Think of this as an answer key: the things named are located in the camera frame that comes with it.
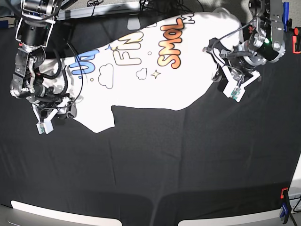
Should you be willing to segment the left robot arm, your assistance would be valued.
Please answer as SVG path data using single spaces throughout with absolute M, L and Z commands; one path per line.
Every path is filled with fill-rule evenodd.
M 280 0 L 251 0 L 249 10 L 253 16 L 247 24 L 211 41 L 204 51 L 211 54 L 218 69 L 229 71 L 238 86 L 255 77 L 255 68 L 267 62 L 277 62 L 285 54 L 283 4 Z M 250 27 L 249 39 L 233 50 L 218 49 L 218 43 Z

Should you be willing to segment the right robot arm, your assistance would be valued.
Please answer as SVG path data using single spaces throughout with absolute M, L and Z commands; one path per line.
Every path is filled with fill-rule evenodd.
M 25 98 L 44 122 L 51 113 L 61 119 L 76 117 L 75 98 L 67 93 L 68 78 L 56 49 L 53 50 L 58 69 L 53 75 L 41 73 L 53 26 L 62 2 L 60 0 L 23 0 L 16 30 L 19 48 L 10 94 Z

